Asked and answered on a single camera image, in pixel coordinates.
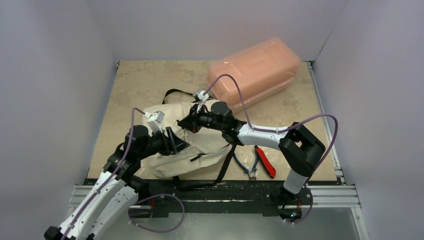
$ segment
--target white backdrop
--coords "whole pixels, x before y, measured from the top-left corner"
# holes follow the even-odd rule
[[[2,240],[44,239],[65,219],[72,188],[87,174],[115,69],[84,0],[1,2]]]
[[[87,0],[121,60],[220,59],[280,37],[315,60],[348,0]]]
[[[349,0],[315,65],[372,240],[422,239],[424,1]]]

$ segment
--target beige tile floor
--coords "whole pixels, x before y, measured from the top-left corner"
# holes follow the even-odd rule
[[[206,89],[206,75],[210,61],[121,61],[116,79],[107,104],[104,119],[94,148],[88,178],[97,178],[103,170],[108,157],[116,146],[124,141],[131,122],[131,109],[159,105],[169,89],[181,89],[195,92],[199,88]],[[191,102],[192,97],[181,93],[173,93],[167,103]],[[319,114],[313,82],[306,64],[300,65],[295,79],[288,88],[249,107],[250,120],[255,125],[269,127],[289,126],[308,117]],[[246,120],[244,113],[238,112],[236,118]],[[135,122],[140,123],[141,116],[136,115]],[[305,125],[326,146],[326,132],[321,119],[313,120]],[[280,151],[263,148],[277,174],[275,180],[285,180],[290,167]],[[236,154],[249,169],[254,162],[253,146],[238,146]],[[205,167],[180,176],[182,179],[211,180],[216,179],[221,163]],[[260,163],[257,167],[258,180],[270,180]],[[144,179],[156,179],[149,167],[149,158],[141,161],[141,168],[136,173]],[[224,180],[247,180],[248,177],[231,161]],[[313,181],[334,181],[331,154],[316,170]]]

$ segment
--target bag strap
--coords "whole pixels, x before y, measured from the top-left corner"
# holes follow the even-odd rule
[[[162,100],[162,104],[166,104],[165,99],[167,99],[167,97],[170,94],[173,94],[173,93],[183,93],[183,94],[187,94],[187,95],[190,95],[190,96],[193,97],[193,93],[189,93],[189,92],[186,92],[186,91],[183,91],[183,90],[180,90],[180,89],[172,88],[172,89],[169,89],[168,91],[166,91],[165,96],[163,97],[163,100]]]
[[[233,153],[236,150],[237,145],[232,145],[231,150],[228,152],[228,154],[225,157],[224,163],[222,165],[221,170],[219,171],[218,177],[216,178],[216,180],[214,182],[210,182],[210,183],[204,183],[204,184],[196,184],[196,185],[189,185],[189,186],[182,186],[181,184],[181,180],[178,176],[174,176],[173,180],[174,180],[174,184],[176,186],[176,188],[180,191],[190,191],[190,190],[194,190],[194,189],[198,189],[198,188],[204,188],[204,187],[210,187],[213,186],[219,182],[222,181],[222,179],[225,176],[225,173],[227,172],[228,166],[230,165],[231,159],[233,158]]]

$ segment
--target wire cutters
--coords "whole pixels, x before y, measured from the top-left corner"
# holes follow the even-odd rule
[[[260,149],[257,145],[254,146],[255,151],[255,160],[252,167],[252,170],[249,171],[247,167],[245,167],[237,158],[236,154],[233,153],[233,157],[235,162],[238,166],[240,166],[241,169],[243,169],[244,173],[249,176],[250,181],[256,181],[256,166],[258,164],[258,161],[262,164],[263,168],[265,169],[265,172],[270,176],[272,179],[276,177],[276,169],[271,165],[271,163],[268,161],[267,156],[265,156],[264,151]]]
[[[232,154],[232,156],[234,157],[234,160],[235,160],[235,162],[237,163],[237,165],[241,168],[241,169],[243,169],[243,171],[244,171],[244,173],[245,174],[247,174],[248,176],[249,176],[249,180],[250,181],[256,181],[256,165],[258,164],[258,155],[257,154],[255,154],[255,156],[256,156],[256,159],[254,160],[254,164],[253,164],[253,167],[252,167],[252,171],[249,171],[249,169],[247,168],[247,167],[245,167],[240,161],[239,161],[239,159],[237,158],[237,156],[236,156],[236,153],[234,152],[233,154]]]

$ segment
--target red pliers handle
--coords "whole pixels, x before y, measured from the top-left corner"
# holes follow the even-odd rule
[[[268,176],[270,176],[272,179],[275,178],[277,174],[276,169],[271,165],[270,161],[268,161],[268,158],[267,156],[265,156],[264,151],[262,151],[262,149],[260,149],[257,145],[254,146],[254,151],[259,157],[259,161],[262,164]]]

